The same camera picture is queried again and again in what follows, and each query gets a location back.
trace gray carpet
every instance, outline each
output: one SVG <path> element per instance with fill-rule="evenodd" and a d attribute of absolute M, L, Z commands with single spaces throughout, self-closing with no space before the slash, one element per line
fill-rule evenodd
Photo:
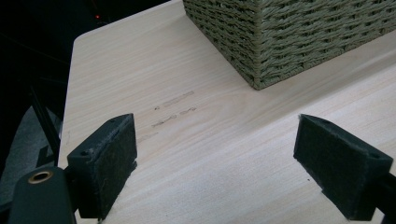
<path fill-rule="evenodd" d="M 49 115 L 59 132 L 61 121 L 50 111 Z M 21 121 L 7 158 L 6 169 L 0 181 L 0 204 L 12 201 L 15 184 L 23 175 L 40 167 L 53 166 L 53 162 L 49 162 L 36 167 L 40 149 L 45 147 L 48 148 L 48 155 L 51 154 L 46 135 L 31 107 Z"/>

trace wicker basket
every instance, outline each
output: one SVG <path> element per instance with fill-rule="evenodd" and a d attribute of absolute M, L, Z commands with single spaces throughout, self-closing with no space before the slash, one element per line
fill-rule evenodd
<path fill-rule="evenodd" d="M 261 90 L 396 29 L 396 0 L 183 0 L 187 15 Z"/>

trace green woven basket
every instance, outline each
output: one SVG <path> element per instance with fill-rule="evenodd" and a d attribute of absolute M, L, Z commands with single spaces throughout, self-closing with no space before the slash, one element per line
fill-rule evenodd
<path fill-rule="evenodd" d="M 396 0 L 183 0 L 187 15 L 261 90 L 396 29 Z"/>

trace table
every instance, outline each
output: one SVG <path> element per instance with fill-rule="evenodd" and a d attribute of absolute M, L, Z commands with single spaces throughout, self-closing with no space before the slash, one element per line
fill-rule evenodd
<path fill-rule="evenodd" d="M 60 166 L 106 120 L 134 113 L 138 166 L 104 223 L 348 223 L 292 157 L 298 115 L 396 158 L 395 39 L 255 91 L 180 1 L 109 24 L 75 42 Z"/>

